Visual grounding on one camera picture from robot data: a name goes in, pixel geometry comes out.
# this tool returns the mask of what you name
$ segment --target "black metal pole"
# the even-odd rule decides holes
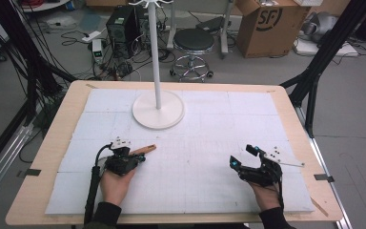
[[[296,107],[300,107],[302,100],[307,94],[309,95],[305,129],[310,137],[314,137],[313,122],[319,78],[365,15],[366,0],[352,0],[338,18],[334,28],[329,32],[327,39],[323,42],[305,72],[280,84],[284,88],[296,84],[289,94],[293,105]]]
[[[5,131],[0,135],[0,154],[10,138],[16,132],[17,128],[20,126],[24,120],[26,114],[28,113],[29,101],[26,101],[17,114],[14,116],[13,120],[10,122]]]

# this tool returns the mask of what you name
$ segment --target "black stool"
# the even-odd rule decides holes
[[[204,76],[213,77],[207,62],[198,57],[200,54],[209,52],[214,45],[214,38],[208,32],[198,29],[185,29],[178,31],[173,38],[173,45],[176,49],[186,53],[177,58],[170,70],[171,75],[179,75],[179,82],[182,79],[201,79],[204,83]]]

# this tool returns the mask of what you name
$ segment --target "wooden table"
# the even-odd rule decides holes
[[[75,81],[71,84],[58,113],[51,124],[31,169],[41,170],[38,177],[27,176],[16,196],[6,222],[9,225],[82,224],[83,216],[49,216],[45,214],[58,167],[67,152],[72,133],[82,114],[92,89],[153,89],[147,82],[96,82]],[[286,135],[295,156],[305,162],[302,175],[310,192],[315,211],[303,214],[286,214],[287,221],[339,221],[340,207],[327,181],[315,180],[314,175],[324,174],[309,139],[299,122],[286,91],[279,86],[162,83],[162,90],[225,91],[266,93],[273,98]],[[169,214],[122,215],[119,223],[196,223],[196,222],[251,222],[260,221],[256,214]]]

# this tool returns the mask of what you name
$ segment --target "round base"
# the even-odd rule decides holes
[[[141,125],[162,130],[170,128],[183,118],[184,103],[174,93],[160,92],[161,108],[156,109],[155,91],[141,94],[132,105],[132,114]]]

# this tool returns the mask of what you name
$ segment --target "hand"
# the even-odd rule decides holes
[[[103,200],[119,206],[129,190],[130,181],[134,174],[135,169],[122,177],[110,171],[105,171],[100,180]]]
[[[278,194],[277,190],[273,185],[261,187],[258,184],[251,183],[252,189],[254,190],[254,195],[256,196],[257,205],[260,207],[262,212],[280,207],[280,203],[278,202]]]

